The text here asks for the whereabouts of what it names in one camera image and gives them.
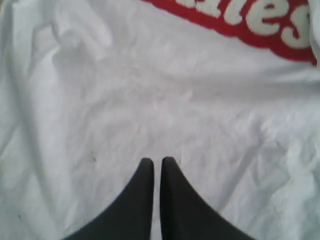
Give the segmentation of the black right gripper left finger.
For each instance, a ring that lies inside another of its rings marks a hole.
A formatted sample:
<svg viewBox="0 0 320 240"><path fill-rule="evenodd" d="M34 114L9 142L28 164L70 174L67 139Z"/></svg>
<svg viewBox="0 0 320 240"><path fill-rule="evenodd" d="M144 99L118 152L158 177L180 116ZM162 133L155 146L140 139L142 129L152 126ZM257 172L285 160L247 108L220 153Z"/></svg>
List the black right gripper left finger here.
<svg viewBox="0 0 320 240"><path fill-rule="evenodd" d="M143 158L120 195L67 240L149 240L154 200L154 163Z"/></svg>

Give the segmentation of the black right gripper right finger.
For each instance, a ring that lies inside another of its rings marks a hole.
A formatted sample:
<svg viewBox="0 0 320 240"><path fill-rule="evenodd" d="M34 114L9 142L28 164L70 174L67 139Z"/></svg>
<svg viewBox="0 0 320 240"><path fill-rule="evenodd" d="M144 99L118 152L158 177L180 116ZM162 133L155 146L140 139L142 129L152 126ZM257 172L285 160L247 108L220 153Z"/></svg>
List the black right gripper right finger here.
<svg viewBox="0 0 320 240"><path fill-rule="evenodd" d="M251 240L213 210L188 182L173 157L161 164L163 240Z"/></svg>

